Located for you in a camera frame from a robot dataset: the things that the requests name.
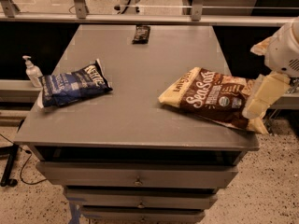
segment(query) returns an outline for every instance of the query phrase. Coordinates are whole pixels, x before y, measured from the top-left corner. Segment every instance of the hand sanitizer bottle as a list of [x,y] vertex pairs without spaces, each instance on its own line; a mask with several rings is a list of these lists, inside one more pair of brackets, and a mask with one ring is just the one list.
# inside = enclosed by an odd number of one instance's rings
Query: hand sanitizer bottle
[[32,62],[30,61],[31,59],[30,56],[23,56],[22,58],[26,61],[25,62],[27,66],[26,74],[30,78],[32,84],[35,87],[41,87],[41,83],[38,78],[42,77],[43,74],[41,73],[40,69],[36,65],[32,64]]

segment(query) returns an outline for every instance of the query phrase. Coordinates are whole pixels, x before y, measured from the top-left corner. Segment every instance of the snack bag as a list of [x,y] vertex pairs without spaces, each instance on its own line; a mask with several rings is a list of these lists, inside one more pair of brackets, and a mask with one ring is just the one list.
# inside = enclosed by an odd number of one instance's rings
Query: snack bag
[[40,107],[67,105],[112,91],[99,60],[78,71],[43,76],[39,80],[43,87],[41,100],[37,101]]
[[253,85],[254,79],[226,76],[195,67],[162,93],[159,101],[227,127],[268,133],[262,118],[242,116]]

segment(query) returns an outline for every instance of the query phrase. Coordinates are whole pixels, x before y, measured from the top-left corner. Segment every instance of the terrazzo floor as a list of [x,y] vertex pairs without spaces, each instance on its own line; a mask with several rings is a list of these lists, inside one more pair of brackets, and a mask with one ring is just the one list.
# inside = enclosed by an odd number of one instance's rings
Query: terrazzo floor
[[[238,175],[226,189],[218,192],[219,199],[206,210],[201,224],[299,223],[299,141],[291,119],[295,118],[280,116],[272,123],[273,134],[258,135],[260,150],[248,153],[238,164]],[[19,121],[18,117],[9,119],[0,114],[0,134],[13,140]],[[8,145],[9,142],[0,137],[0,146]],[[20,181],[21,167],[27,158],[27,153],[18,152],[11,174],[18,185],[0,188],[0,223],[68,223],[71,214],[61,187],[48,181],[37,185]],[[36,182],[44,178],[36,170],[36,162],[37,158],[32,157],[23,170],[25,181]],[[0,159],[0,175],[5,164],[6,160]],[[79,221],[80,224],[104,223],[85,217],[80,217]]]

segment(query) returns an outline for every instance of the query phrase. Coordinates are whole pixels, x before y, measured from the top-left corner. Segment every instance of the metal post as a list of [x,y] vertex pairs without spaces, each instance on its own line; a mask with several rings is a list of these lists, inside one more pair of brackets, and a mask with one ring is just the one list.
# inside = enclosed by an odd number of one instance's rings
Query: metal post
[[12,0],[0,0],[0,2],[7,17],[14,18],[19,13],[19,8],[13,4]]
[[192,1],[192,13],[191,18],[193,21],[200,21],[203,13],[204,0],[193,0]]
[[86,6],[85,0],[74,0],[77,18],[85,19],[89,10]]

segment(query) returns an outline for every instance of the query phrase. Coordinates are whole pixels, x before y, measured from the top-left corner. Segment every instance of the white pump bottle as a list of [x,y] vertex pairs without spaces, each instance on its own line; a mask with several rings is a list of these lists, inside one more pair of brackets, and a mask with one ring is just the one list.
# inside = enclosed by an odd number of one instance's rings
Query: white pump bottle
[[40,69],[38,68],[38,66],[32,64],[32,62],[30,61],[30,56],[23,56],[22,58],[26,61],[26,74],[30,78],[32,84],[35,87],[41,87],[41,83],[38,78],[42,77],[43,74],[41,73]]

